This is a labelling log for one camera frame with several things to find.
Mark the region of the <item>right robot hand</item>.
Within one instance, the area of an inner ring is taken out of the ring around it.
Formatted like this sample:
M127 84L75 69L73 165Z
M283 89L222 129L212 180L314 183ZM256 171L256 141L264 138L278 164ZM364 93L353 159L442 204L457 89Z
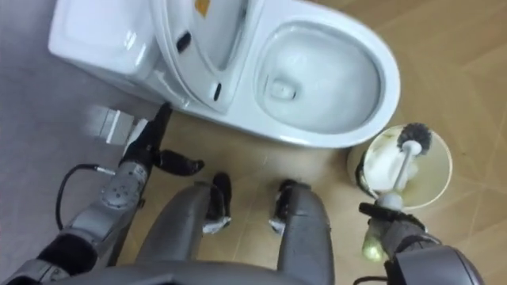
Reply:
M369 217L361 252L370 261L393 260L398 253L441 244L414 215L377 203L360 203L359 212Z

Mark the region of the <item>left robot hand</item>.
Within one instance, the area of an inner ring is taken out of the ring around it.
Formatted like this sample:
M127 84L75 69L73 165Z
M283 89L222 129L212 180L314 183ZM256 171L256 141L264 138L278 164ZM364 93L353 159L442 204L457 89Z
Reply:
M170 103L162 104L139 137L128 146L119 165L133 162L143 166L148 173L156 167L179 177L190 177L201 171L205 166L203 160L192 160L175 151L160 149L172 112Z

